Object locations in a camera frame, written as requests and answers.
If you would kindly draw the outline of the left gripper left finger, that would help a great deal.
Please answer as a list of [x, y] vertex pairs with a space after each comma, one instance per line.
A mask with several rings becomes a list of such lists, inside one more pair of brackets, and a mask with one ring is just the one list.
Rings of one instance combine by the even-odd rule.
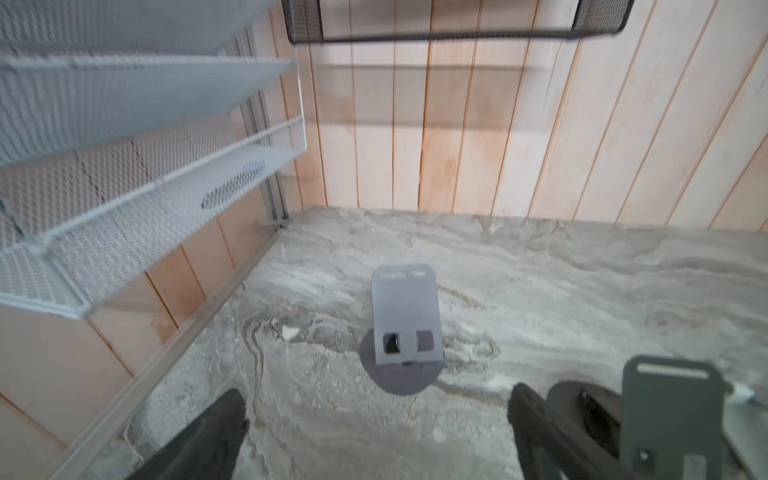
[[230, 479], [249, 426], [243, 396], [230, 389], [128, 479]]

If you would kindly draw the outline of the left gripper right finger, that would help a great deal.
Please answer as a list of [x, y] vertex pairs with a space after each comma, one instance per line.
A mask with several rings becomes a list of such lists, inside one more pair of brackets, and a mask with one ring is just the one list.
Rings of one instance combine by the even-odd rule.
[[631, 479], [586, 432], [525, 383], [513, 387], [507, 418], [525, 479]]

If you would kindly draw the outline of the dark stand under green phone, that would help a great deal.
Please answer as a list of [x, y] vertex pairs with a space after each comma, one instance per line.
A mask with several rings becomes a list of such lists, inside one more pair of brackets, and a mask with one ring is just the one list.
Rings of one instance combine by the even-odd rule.
[[620, 391], [562, 381], [546, 402], [631, 479], [720, 479], [726, 388], [707, 362], [638, 355], [625, 364]]

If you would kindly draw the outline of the dark stand far left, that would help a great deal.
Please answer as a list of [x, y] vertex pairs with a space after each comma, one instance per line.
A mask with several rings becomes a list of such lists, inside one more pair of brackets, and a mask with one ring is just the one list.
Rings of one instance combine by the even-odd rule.
[[359, 356], [371, 380], [387, 393], [415, 395], [445, 366], [434, 270], [427, 264], [381, 266], [371, 277], [372, 329]]

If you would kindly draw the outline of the white stand middle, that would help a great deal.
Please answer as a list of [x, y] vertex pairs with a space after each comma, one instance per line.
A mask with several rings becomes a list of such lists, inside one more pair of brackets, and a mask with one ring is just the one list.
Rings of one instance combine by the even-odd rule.
[[746, 475], [767, 478], [767, 388], [729, 383], [723, 412], [727, 442]]

